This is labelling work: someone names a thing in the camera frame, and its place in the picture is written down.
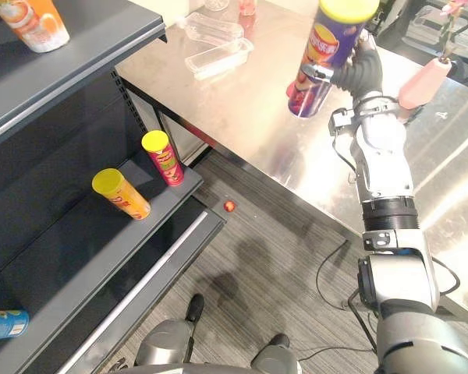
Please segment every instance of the clear plastic tray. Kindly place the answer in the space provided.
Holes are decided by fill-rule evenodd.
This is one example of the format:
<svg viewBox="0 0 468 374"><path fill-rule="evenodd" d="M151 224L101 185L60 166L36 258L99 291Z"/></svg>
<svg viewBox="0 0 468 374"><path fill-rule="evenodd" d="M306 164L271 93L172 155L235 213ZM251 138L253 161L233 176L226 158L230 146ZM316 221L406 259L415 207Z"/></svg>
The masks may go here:
<svg viewBox="0 0 468 374"><path fill-rule="evenodd" d="M249 40L236 39L186 58L186 66L194 73L194 78L202 80L244 64L253 49Z"/></svg>
<svg viewBox="0 0 468 374"><path fill-rule="evenodd" d="M219 21L198 12L189 14L178 22L185 29L187 37L194 41L220 46L243 37L243 27L238 23Z"/></svg>

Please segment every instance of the gray carpet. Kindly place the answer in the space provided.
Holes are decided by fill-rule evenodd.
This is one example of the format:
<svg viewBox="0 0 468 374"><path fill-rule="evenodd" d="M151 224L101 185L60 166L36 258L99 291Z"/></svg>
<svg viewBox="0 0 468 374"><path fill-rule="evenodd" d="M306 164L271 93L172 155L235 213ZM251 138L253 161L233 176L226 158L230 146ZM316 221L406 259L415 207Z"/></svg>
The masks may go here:
<svg viewBox="0 0 468 374"><path fill-rule="evenodd" d="M353 314L334 310L316 292L317 267L343 238L215 152L195 170L205 180L196 197L214 207L227 224L102 372L121 357L133 362L147 332L163 319L182 318L197 292L204 295L206 305L197 326L193 362L247 367L278 332L289 335L298 358L328 345L368 348ZM227 199L237 203L231 213L222 209ZM360 255L360 248L344 249L323 269L321 288L333 303L339 305L356 288ZM468 344L468 326L452 324ZM376 357L326 351L302 367L316 374L371 374Z"/></svg>

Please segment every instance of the black cable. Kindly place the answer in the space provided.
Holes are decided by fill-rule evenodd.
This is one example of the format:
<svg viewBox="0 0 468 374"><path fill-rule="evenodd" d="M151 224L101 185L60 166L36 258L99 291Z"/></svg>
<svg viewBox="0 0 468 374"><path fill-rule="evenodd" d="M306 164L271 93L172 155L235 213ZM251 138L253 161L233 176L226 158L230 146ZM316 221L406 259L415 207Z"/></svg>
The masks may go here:
<svg viewBox="0 0 468 374"><path fill-rule="evenodd" d="M314 357L316 355L319 355L321 352L330 351L331 349L342 349L342 350L345 350L345 351L354 351L354 352L373 352L371 349L342 347L342 346L337 345L337 346L322 348L319 351L315 351L312 355L310 355L308 357L300 358L298 361L301 362L301 361L310 360L312 357Z"/></svg>
<svg viewBox="0 0 468 374"><path fill-rule="evenodd" d="M355 166L352 165L350 161L348 161L339 151L336 149L336 138L338 137L338 133L335 134L335 138L333 139L333 150L335 150L335 153L340 157L347 165L350 166L350 168L353 170L353 173L356 174L356 168Z"/></svg>
<svg viewBox="0 0 468 374"><path fill-rule="evenodd" d="M321 272L321 269L322 267L324 266L324 264L326 263L326 261L328 261L335 253L337 253L340 249L342 249L343 247L345 247L346 245L349 244L349 241L348 240L345 240L342 244L340 244L338 246L338 248L336 248L333 252L331 252L330 254L328 254L326 256L326 258L322 261L321 265L319 265L319 267L317 268L317 274L315 276L315 285L316 285L316 288L317 288L317 293L319 294L319 296L322 297L322 299L324 300L324 302L326 304L328 304L329 306L331 306L332 308L334 309L337 309L337 310L346 310L345 308L343 308L342 306L336 306L336 305L333 305L330 301L328 301L324 295L322 294L321 292L321 289L319 288L319 273Z"/></svg>
<svg viewBox="0 0 468 374"><path fill-rule="evenodd" d="M456 274L454 270L450 269L447 265L445 265L441 260L436 259L435 257L432 257L431 259L434 263L437 263L438 265L446 269L454 277L454 281L455 281L454 285L448 290L441 292L440 295L450 294L451 292L457 290L459 286L461 285L461 280L459 279L458 274Z"/></svg>
<svg viewBox="0 0 468 374"><path fill-rule="evenodd" d="M373 348L373 352L376 353L376 342L374 341L373 337L371 336L371 333L367 329L366 323L360 316L359 312L357 312L356 307L353 305L352 301L353 299L359 294L359 288L357 288L349 297L347 300L347 304L349 305L350 310L353 312L354 316L357 318L357 321L359 321L360 326L362 327L362 330L366 334L367 339L371 343L371 347Z"/></svg>
<svg viewBox="0 0 468 374"><path fill-rule="evenodd" d="M367 323L369 324L371 331L373 331L373 333L376 333L376 329L373 327L373 323L371 322L371 314L373 313L372 312L367 313Z"/></svg>

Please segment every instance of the red pringles can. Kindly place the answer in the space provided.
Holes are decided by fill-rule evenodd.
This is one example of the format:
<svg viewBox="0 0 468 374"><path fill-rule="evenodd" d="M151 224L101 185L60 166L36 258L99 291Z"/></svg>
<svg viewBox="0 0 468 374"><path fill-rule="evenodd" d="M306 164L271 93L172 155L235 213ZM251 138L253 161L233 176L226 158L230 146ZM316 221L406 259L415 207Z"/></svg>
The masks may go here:
<svg viewBox="0 0 468 374"><path fill-rule="evenodd" d="M156 168L168 185L179 185L184 173L165 132L153 130L142 138L142 147L147 151Z"/></svg>

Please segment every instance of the snack can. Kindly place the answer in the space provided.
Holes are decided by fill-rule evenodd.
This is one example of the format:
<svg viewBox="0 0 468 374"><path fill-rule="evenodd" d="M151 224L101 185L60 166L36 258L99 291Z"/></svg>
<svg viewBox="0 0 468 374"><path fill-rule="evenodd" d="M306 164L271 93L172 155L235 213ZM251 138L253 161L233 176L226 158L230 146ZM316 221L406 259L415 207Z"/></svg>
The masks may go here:
<svg viewBox="0 0 468 374"><path fill-rule="evenodd" d="M29 322L24 310L0 310L0 339L18 337L26 331Z"/></svg>
<svg viewBox="0 0 468 374"><path fill-rule="evenodd" d="M136 220L151 212L151 205L125 179L118 169L104 169L92 179L92 188Z"/></svg>
<svg viewBox="0 0 468 374"><path fill-rule="evenodd" d="M184 173L173 151L166 132L153 130L142 138L142 147L147 151L167 185L179 185Z"/></svg>
<svg viewBox="0 0 468 374"><path fill-rule="evenodd" d="M338 68L345 64L364 24L376 12L379 0L320 0L307 46L289 95L289 110L298 117L317 113L331 89L327 82L314 83L303 73L304 64Z"/></svg>
<svg viewBox="0 0 468 374"><path fill-rule="evenodd" d="M69 40L51 0L0 0L0 17L34 52L53 51Z"/></svg>

